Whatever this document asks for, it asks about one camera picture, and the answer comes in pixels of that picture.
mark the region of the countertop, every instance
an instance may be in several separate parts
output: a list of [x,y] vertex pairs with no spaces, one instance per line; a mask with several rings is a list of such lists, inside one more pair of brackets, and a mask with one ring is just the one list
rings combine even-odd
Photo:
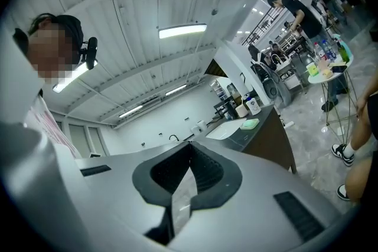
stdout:
[[261,112],[256,115],[252,115],[250,111],[248,111],[248,115],[245,117],[247,120],[250,119],[259,119],[259,124],[252,130],[241,130],[238,128],[231,136],[225,138],[223,140],[215,140],[206,138],[206,136],[213,131],[216,127],[221,125],[224,122],[227,122],[226,118],[223,118],[215,123],[212,123],[208,126],[207,130],[200,135],[193,138],[193,141],[204,142],[204,143],[211,143],[213,145],[220,145],[225,148],[233,149],[239,152],[243,152],[246,146],[253,140],[256,134],[259,132],[260,128],[264,125],[265,120],[268,118],[271,111],[274,110],[273,105],[268,105],[265,107],[261,107]]

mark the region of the window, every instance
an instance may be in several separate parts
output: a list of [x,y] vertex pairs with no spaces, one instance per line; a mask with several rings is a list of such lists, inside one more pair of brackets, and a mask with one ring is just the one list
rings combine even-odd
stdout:
[[58,121],[55,121],[55,122],[57,122],[59,129],[62,131],[62,129],[61,129],[61,122],[58,122]]
[[101,139],[99,136],[99,132],[97,128],[89,128],[90,138],[92,139],[92,143],[96,153],[101,154],[102,156],[106,156],[104,147],[102,146]]
[[83,126],[69,125],[72,144],[83,158],[89,158],[90,148]]

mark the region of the white sock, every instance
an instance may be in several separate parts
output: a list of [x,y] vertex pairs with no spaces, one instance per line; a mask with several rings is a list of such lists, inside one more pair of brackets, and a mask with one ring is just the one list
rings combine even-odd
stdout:
[[344,151],[343,151],[343,154],[346,158],[350,158],[351,156],[353,156],[354,152],[356,150],[354,150],[352,148],[352,146],[350,146],[350,143],[345,147]]

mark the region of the green sponge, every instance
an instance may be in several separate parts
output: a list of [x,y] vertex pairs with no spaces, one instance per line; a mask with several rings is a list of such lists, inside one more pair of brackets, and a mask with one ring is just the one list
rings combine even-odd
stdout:
[[240,129],[241,130],[250,130],[250,129],[253,129],[255,128],[258,124],[259,124],[260,120],[259,119],[252,119],[252,120],[247,120],[245,121]]

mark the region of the fluorescent light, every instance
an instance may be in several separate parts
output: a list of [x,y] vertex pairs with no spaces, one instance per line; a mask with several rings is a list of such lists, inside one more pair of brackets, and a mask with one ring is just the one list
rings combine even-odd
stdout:
[[128,112],[122,113],[119,117],[126,117],[128,114],[136,112],[137,110],[141,109],[142,107],[143,107],[142,105],[136,106],[132,110],[129,110]]
[[79,66],[75,68],[75,70],[72,71],[72,74],[70,77],[60,80],[59,83],[53,87],[54,92],[60,93],[62,90],[66,88],[67,85],[69,85],[76,78],[80,77],[87,70],[88,70],[87,64],[85,62],[81,63]]
[[182,25],[179,27],[165,28],[159,30],[159,38],[168,38],[172,36],[190,34],[192,32],[204,32],[206,30],[206,24],[191,24],[191,25]]
[[169,96],[170,94],[173,94],[173,93],[175,93],[176,91],[179,91],[179,90],[181,90],[181,89],[186,88],[186,86],[187,86],[187,85],[184,84],[183,86],[177,87],[176,89],[169,91],[169,92],[166,93],[165,95],[166,95],[166,96]]

